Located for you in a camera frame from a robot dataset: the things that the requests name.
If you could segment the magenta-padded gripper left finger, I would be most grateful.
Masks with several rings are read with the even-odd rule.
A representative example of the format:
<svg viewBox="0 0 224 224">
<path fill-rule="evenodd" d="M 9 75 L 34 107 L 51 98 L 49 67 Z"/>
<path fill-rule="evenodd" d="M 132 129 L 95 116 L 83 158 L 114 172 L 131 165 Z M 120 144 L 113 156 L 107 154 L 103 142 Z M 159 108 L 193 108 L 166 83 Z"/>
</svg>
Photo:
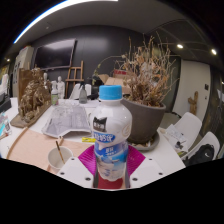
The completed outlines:
<svg viewBox="0 0 224 224">
<path fill-rule="evenodd" d="M 84 188 L 96 188 L 98 171 L 94 146 L 88 147 L 78 157 L 70 157 L 57 175 Z"/>
</svg>

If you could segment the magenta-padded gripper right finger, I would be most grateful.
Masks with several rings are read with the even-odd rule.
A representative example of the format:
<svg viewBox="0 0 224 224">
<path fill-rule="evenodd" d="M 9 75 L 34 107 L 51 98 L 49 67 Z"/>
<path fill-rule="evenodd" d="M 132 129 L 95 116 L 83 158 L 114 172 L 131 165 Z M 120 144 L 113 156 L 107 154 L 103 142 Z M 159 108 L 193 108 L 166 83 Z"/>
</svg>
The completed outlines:
<svg viewBox="0 0 224 224">
<path fill-rule="evenodd" d="M 164 176 L 164 171 L 154 159 L 145 157 L 132 146 L 129 147 L 125 173 L 127 188 L 140 188 Z"/>
</svg>

